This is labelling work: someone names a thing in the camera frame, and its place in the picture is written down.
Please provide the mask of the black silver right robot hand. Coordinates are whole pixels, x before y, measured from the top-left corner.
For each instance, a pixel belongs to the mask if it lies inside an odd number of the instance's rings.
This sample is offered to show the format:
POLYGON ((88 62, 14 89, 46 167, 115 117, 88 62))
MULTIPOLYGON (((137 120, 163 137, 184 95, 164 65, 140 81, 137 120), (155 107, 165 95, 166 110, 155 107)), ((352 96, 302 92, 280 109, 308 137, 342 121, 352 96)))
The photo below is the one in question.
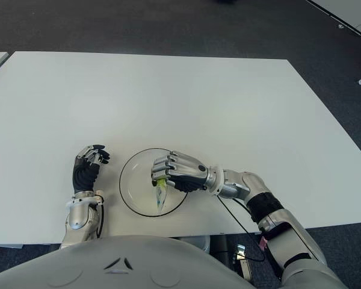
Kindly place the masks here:
POLYGON ((153 185, 165 181, 167 185, 184 193, 206 190, 208 173, 208 168, 198 159, 177 151, 156 159, 151 168, 153 185))

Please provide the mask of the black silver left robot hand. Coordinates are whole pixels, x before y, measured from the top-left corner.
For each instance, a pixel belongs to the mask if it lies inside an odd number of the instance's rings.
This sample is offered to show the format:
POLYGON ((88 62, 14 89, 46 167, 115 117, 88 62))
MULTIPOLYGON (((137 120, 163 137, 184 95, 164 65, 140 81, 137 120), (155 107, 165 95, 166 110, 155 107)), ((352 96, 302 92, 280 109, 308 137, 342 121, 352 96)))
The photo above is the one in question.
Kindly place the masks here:
POLYGON ((82 191, 93 191, 100 167, 108 164, 110 154, 101 144, 89 145, 83 148, 75 157, 72 173, 74 194, 82 191))

